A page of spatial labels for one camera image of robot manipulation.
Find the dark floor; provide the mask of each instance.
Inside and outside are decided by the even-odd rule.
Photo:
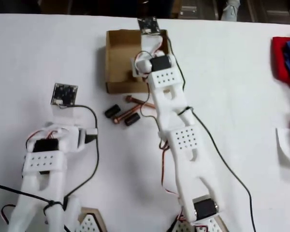
[[[178,18],[219,20],[225,2],[226,0],[182,0]],[[41,2],[42,12],[46,14],[112,15],[103,12],[104,8],[106,6],[103,4],[94,5],[89,0]],[[290,24],[289,8],[290,0],[241,0],[238,21]]]
[[[218,20],[224,4],[224,0],[183,0],[179,18]],[[290,24],[289,8],[290,0],[241,0],[238,21]]]

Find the hole pattern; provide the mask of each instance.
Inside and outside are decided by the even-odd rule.
[[[58,168],[60,159],[56,159],[53,155],[41,156],[31,154],[31,157],[26,162],[29,162],[27,164],[27,168],[29,169],[27,171],[47,171]]]
[[[87,215],[80,225],[79,229],[76,232],[98,232],[99,228],[94,220],[94,218],[90,215]]]
[[[176,72],[173,71],[173,68],[167,70],[161,70],[155,72],[156,76],[153,76],[153,79],[156,79],[157,87],[165,87],[176,84],[178,82],[178,78],[176,77]]]
[[[173,140],[180,150],[195,149],[197,147],[195,128],[193,126],[177,130],[172,133],[172,136],[175,137]]]

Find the perforated plate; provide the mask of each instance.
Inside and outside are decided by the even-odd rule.
[[[182,83],[182,78],[175,67],[152,72],[148,78],[154,89]]]
[[[28,153],[24,172],[63,170],[66,167],[64,154],[59,151]]]
[[[219,226],[217,221],[212,218],[210,220],[204,221],[200,225],[197,225],[197,232],[205,232],[206,228],[201,226],[208,226],[208,232],[228,232],[224,227]],[[177,221],[172,232],[194,232],[194,227],[191,226],[188,222]]]
[[[95,218],[87,214],[76,232],[100,232]]]
[[[169,134],[169,142],[179,151],[195,149],[197,148],[196,131],[195,126],[173,130]]]

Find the cardboard box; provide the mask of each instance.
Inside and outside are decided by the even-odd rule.
[[[167,31],[164,35],[161,50],[169,53]],[[142,78],[132,76],[130,58],[141,51],[141,32],[139,30],[110,30],[106,34],[105,83],[111,94],[147,93],[147,85]]]

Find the black cable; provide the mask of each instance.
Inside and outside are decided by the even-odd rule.
[[[176,65],[177,65],[177,67],[178,67],[178,69],[179,69],[179,71],[180,71],[180,74],[182,75],[182,79],[183,79],[183,82],[184,82],[184,83],[183,83],[183,91],[184,91],[184,90],[185,90],[185,85],[186,85],[186,80],[185,80],[185,77],[184,77],[183,71],[181,70],[181,68],[180,68],[180,66],[179,66],[179,64],[178,64],[178,62],[177,62],[176,56],[175,56],[174,51],[173,51],[173,48],[172,48],[172,42],[171,42],[171,39],[169,38],[169,36],[166,36],[166,38],[167,38],[168,41],[169,41],[171,52],[172,52],[173,56],[175,57]]]
[[[156,34],[150,34],[150,33],[147,33],[146,35],[157,36]],[[185,77],[184,77],[183,71],[182,71],[182,69],[180,68],[180,66],[179,66],[179,64],[178,64],[178,62],[177,62],[176,56],[175,56],[175,54],[174,54],[171,39],[170,39],[170,37],[167,36],[167,35],[160,35],[160,36],[167,38],[167,40],[168,40],[168,42],[169,42],[169,44],[170,44],[171,52],[172,52],[173,56],[175,57],[176,65],[177,65],[177,67],[178,67],[178,69],[179,69],[179,71],[180,71],[180,74],[181,74],[182,79],[183,79],[183,82],[184,82],[184,83],[183,83],[183,91],[184,91],[184,90],[185,90],[185,85],[186,85],[186,80],[185,80]]]
[[[6,207],[16,207],[16,205],[14,205],[14,204],[6,204],[6,205],[5,205],[4,207],[2,207],[1,210],[0,210],[0,214],[1,214],[1,216],[2,216],[2,219],[5,221],[6,224],[9,224],[9,220],[8,220],[7,216],[5,215],[5,213],[4,213],[4,209],[5,209]]]
[[[153,116],[153,115],[144,115],[143,114],[143,111],[142,111],[142,109],[143,109],[143,106],[149,101],[149,97],[150,97],[150,89],[149,89],[149,84],[148,83],[146,83],[147,84],[147,89],[148,89],[148,95],[147,95],[147,99],[146,99],[146,101],[141,105],[141,107],[140,107],[140,113],[141,113],[141,115],[143,116],[143,117],[151,117],[151,118],[153,118],[154,120],[155,120],[155,123],[156,123],[156,125],[157,125],[157,127],[158,127],[158,131],[160,131],[160,126],[159,126],[159,123],[158,123],[158,120],[157,120],[157,118],[155,117],[155,116]]]
[[[13,192],[13,193],[16,193],[16,194],[19,194],[19,195],[24,195],[24,196],[27,196],[27,197],[32,197],[32,198],[41,200],[43,202],[47,202],[47,203],[50,202],[49,200],[47,200],[47,199],[45,199],[43,197],[39,197],[39,196],[30,194],[30,193],[22,192],[22,191],[19,191],[19,190],[13,189],[13,188],[9,188],[9,187],[3,186],[3,185],[0,185],[0,189],[6,190],[6,191],[9,191],[9,192]]]
[[[66,109],[66,108],[75,108],[75,107],[80,107],[80,108],[86,108],[88,110],[91,111],[91,113],[93,114],[94,118],[95,118],[95,127],[98,129],[98,118],[96,113],[88,106],[86,105],[63,105],[64,108],[62,108],[62,106],[60,105],[59,108],[60,109]],[[99,158],[100,158],[100,152],[99,152],[99,142],[98,142],[98,136],[96,139],[96,147],[97,147],[97,163],[96,166],[93,170],[92,175],[86,179],[83,183],[81,183],[80,185],[78,185],[77,187],[75,187],[73,190],[71,190],[67,195],[65,195],[64,197],[64,202],[67,201],[68,197],[71,196],[71,194],[73,194],[75,191],[77,191],[80,187],[82,187],[84,184],[86,184],[89,180],[91,180],[93,178],[93,176],[95,175],[97,169],[98,169],[98,165],[99,165]]]
[[[250,194],[249,189],[246,187],[246,185],[242,182],[242,180],[235,174],[235,172],[229,167],[229,165],[227,164],[227,162],[225,161],[225,159],[223,158],[222,154],[220,153],[216,142],[211,134],[211,132],[208,130],[208,128],[206,127],[206,125],[204,125],[204,123],[199,119],[199,117],[194,113],[193,109],[191,110],[192,114],[195,116],[195,118],[198,120],[198,122],[202,125],[202,127],[206,130],[208,136],[210,137],[218,155],[220,156],[222,162],[224,163],[224,165],[226,165],[226,167],[229,169],[229,171],[232,173],[232,175],[238,180],[238,182],[244,187],[244,189],[246,190],[246,192],[248,193],[249,196],[249,206],[250,206],[250,218],[251,218],[251,224],[253,227],[253,231],[256,232],[256,227],[255,227],[255,221],[253,219],[253,212],[252,212],[252,197]]]
[[[32,197],[32,198],[38,199],[38,200],[40,200],[40,201],[46,202],[46,203],[48,203],[48,205],[47,205],[45,208],[49,208],[49,207],[51,207],[51,206],[53,206],[53,205],[55,205],[55,204],[60,203],[60,202],[55,202],[55,201],[47,200],[47,199],[45,199],[45,198],[43,198],[43,197],[39,197],[39,196],[33,195],[33,194],[31,194],[31,193],[22,192],[22,191],[19,191],[19,190],[14,189],[14,188],[9,188],[9,187],[3,186],[3,185],[0,185],[0,189],[2,189],[2,190],[6,190],[6,191],[9,191],[9,192],[13,192],[13,193],[16,193],[16,194],[19,194],[19,195],[24,195],[24,196],[27,196],[27,197]],[[12,206],[12,205],[5,205],[5,206],[1,209],[1,212],[3,211],[3,209],[4,209],[6,206]],[[6,217],[5,217],[4,220],[5,220],[5,222],[6,222],[7,224],[9,224],[9,221],[8,221],[8,219],[7,219]],[[64,229],[65,229],[66,232],[71,232],[71,231],[70,231],[66,226],[64,226]]]

